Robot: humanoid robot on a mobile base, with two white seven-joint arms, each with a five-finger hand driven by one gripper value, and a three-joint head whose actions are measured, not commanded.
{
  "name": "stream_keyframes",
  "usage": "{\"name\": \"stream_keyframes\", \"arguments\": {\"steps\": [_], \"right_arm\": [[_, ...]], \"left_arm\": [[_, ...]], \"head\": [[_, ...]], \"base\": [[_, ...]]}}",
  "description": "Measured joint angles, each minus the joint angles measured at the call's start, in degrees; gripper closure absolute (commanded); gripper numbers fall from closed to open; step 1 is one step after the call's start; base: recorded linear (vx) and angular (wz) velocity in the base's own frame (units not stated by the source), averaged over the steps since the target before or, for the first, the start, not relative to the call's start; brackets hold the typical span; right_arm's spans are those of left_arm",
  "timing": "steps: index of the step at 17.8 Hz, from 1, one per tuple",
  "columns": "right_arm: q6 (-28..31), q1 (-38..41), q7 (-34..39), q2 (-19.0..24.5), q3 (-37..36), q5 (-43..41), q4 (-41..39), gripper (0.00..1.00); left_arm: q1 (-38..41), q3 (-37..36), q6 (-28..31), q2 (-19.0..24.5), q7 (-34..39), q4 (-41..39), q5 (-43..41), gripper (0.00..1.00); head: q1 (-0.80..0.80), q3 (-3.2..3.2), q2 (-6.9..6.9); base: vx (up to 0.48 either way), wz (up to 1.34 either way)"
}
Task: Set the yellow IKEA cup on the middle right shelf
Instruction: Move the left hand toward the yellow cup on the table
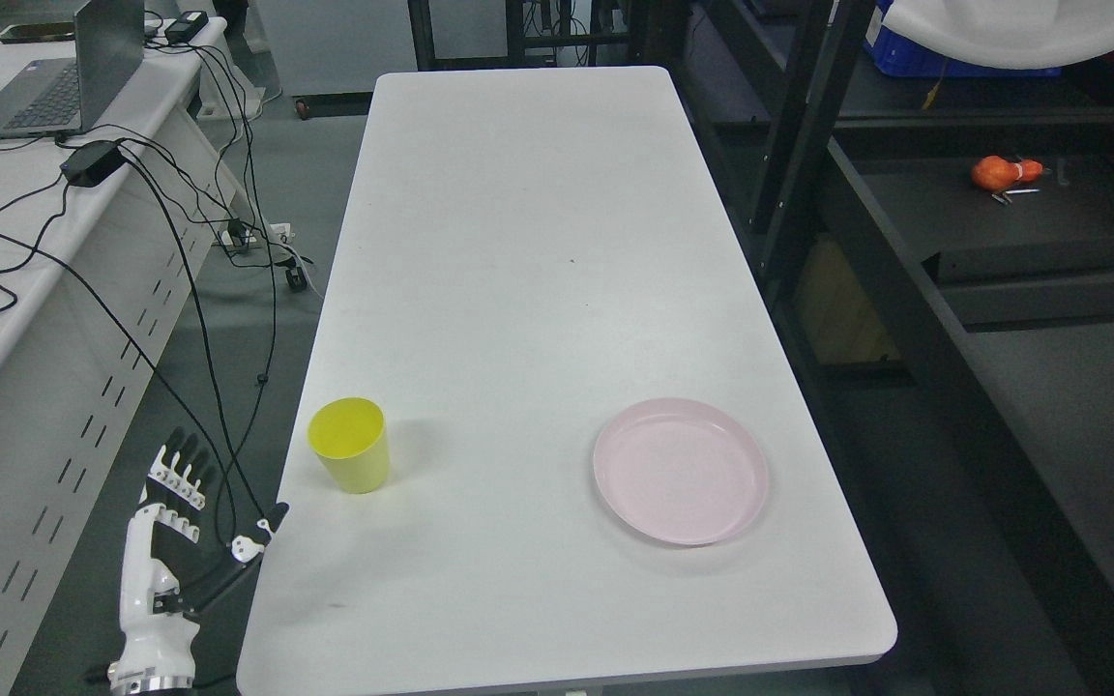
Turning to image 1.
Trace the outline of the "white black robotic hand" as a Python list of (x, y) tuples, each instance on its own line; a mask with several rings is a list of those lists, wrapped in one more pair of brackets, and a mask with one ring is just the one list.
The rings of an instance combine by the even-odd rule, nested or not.
[(290, 511), (285, 502), (274, 504), (205, 556), (199, 549), (211, 528), (205, 510), (218, 481), (218, 467), (198, 437), (174, 428), (149, 465), (127, 525), (118, 602), (125, 644), (106, 669), (114, 695), (198, 692), (190, 643), (202, 614), (257, 570)]

